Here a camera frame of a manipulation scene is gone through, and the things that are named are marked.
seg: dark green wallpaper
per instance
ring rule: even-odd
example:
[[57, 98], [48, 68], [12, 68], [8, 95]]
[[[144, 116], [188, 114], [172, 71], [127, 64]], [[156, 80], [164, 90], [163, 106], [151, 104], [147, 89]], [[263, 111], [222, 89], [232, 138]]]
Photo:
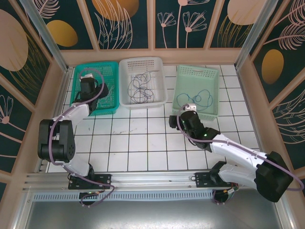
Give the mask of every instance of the dark green wallpaper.
[[93, 49], [76, 0], [33, 2], [60, 50]]
[[0, 73], [36, 104], [49, 61], [8, 1], [0, 2]]
[[2, 196], [4, 194], [5, 187], [6, 187], [6, 184], [0, 182], [0, 202], [1, 202]]
[[290, 1], [254, 59], [268, 101], [272, 101], [305, 67], [304, 1]]
[[86, 4], [100, 49], [148, 48], [146, 0], [86, 0]]
[[215, 0], [196, 2], [198, 3], [191, 4], [190, 1], [188, 5], [182, 6], [178, 1], [156, 0], [155, 44], [157, 49], [177, 48], [177, 43], [179, 48], [203, 48]]
[[296, 87], [273, 114], [294, 169], [305, 166], [305, 81]]
[[246, 40], [263, 1], [225, 0], [212, 39], [211, 48], [241, 48]]
[[11, 172], [31, 111], [0, 86], [0, 170]]
[[254, 46], [253, 46], [252, 49], [250, 50], [250, 55], [252, 55], [252, 53], [255, 51], [255, 49], [256, 49], [258, 43], [261, 41], [262, 35], [263, 35], [263, 34], [266, 32], [266, 30], [268, 29], [268, 27], [269, 27], [269, 25], [270, 25], [272, 19], [275, 17], [276, 12], [278, 11], [278, 8], [280, 8], [280, 6], [281, 6], [282, 3], [283, 3], [283, 0], [279, 0], [279, 1], [277, 2], [277, 5], [276, 5], [276, 7], [275, 7], [273, 13], [271, 14], [269, 20], [267, 21], [267, 23], [266, 23], [266, 25], [265, 25], [263, 31], [262, 31], [261, 34], [258, 36], [258, 38], [257, 38], [257, 40], [256, 40], [256, 42], [255, 42], [255, 44], [254, 44]]

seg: wall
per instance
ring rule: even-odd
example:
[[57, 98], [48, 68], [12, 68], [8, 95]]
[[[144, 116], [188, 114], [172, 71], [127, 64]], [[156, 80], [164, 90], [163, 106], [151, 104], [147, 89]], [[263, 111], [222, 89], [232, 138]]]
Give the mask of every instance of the wall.
[[[279, 1], [239, 74], [263, 150], [280, 153], [305, 178], [305, 2]], [[292, 187], [299, 187], [294, 181]], [[299, 228], [305, 225], [302, 192], [286, 192]]]
[[15, 1], [1, 1], [0, 31], [0, 222], [7, 228], [37, 164], [39, 122], [53, 113], [63, 71]]
[[159, 56], [165, 63], [234, 63], [265, 1], [34, 3], [66, 63], [76, 65], [139, 56]]

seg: beige circle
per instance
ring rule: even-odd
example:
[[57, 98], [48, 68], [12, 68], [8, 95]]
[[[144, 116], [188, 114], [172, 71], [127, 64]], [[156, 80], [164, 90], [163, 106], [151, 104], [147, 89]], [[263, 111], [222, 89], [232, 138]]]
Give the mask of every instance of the beige circle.
[[112, 21], [122, 21], [126, 18], [119, 11], [117, 2], [122, 10], [126, 9], [130, 18], [138, 11], [139, 0], [92, 0], [100, 15]]
[[280, 77], [284, 67], [284, 57], [276, 49], [269, 50], [262, 63], [262, 76], [267, 84], [273, 84]]
[[0, 10], [0, 66], [19, 71], [28, 58], [28, 39], [23, 27], [9, 13]]
[[47, 27], [55, 42], [64, 47], [76, 45], [77, 33], [68, 23], [61, 20], [53, 20], [47, 24]]
[[251, 25], [261, 12], [266, 0], [230, 0], [228, 17], [236, 25]]

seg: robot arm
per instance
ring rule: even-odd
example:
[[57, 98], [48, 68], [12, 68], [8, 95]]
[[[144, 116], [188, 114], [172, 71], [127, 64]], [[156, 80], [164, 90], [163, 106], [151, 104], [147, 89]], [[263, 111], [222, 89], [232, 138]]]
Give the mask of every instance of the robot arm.
[[[71, 106], [95, 97], [101, 90], [101, 85], [96, 85], [97, 81], [92, 74], [81, 77], [80, 82], [81, 91], [76, 95], [74, 103]], [[98, 99], [106, 97], [108, 92], [107, 85], [104, 85], [104, 89]], [[60, 163], [75, 174], [88, 177], [89, 179], [93, 179], [94, 170], [90, 164], [84, 162], [75, 153], [73, 127], [96, 109], [98, 99], [88, 104], [77, 106], [64, 116], [56, 125], [52, 141], [52, 155], [55, 163]], [[39, 127], [38, 156], [49, 162], [51, 161], [48, 149], [50, 129], [57, 118], [58, 116], [52, 119], [44, 119]]]
[[[200, 122], [195, 108], [196, 106], [194, 104], [189, 104], [188, 110], [180, 115], [179, 123], [183, 131], [193, 139], [215, 141], [209, 143], [194, 141], [193, 143], [200, 149], [220, 154], [243, 166], [237, 167], [227, 164], [226, 162], [218, 162], [210, 171], [210, 179], [216, 185], [220, 182], [234, 182], [257, 189], [257, 191], [267, 200], [277, 202], [286, 191], [293, 178], [264, 160], [243, 151], [242, 148], [250, 150], [254, 152], [256, 156], [269, 159], [279, 166], [288, 169], [282, 157], [276, 152], [266, 154], [251, 150], [233, 142], [215, 129], [204, 127]], [[177, 128], [177, 117], [170, 116], [169, 123], [171, 128]], [[234, 143], [235, 145], [240, 146], [240, 148], [230, 144], [217, 142], [217, 140]]]

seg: white basket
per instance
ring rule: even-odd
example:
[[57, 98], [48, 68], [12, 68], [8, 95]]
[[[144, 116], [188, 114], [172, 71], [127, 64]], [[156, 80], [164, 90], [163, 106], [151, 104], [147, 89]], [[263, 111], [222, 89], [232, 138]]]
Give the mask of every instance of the white basket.
[[[139, 90], [137, 91], [133, 86], [134, 82], [132, 82], [135, 77], [139, 81], [140, 76], [138, 74], [144, 73], [148, 77], [141, 78], [141, 84], [143, 82], [142, 86], [149, 89], [147, 92], [150, 93], [149, 98], [141, 98]], [[120, 61], [119, 89], [120, 105], [128, 109], [146, 109], [162, 106], [168, 100], [162, 60], [159, 57], [141, 57]], [[132, 99], [130, 95], [133, 95], [135, 92], [138, 92], [135, 94], [137, 98]]]

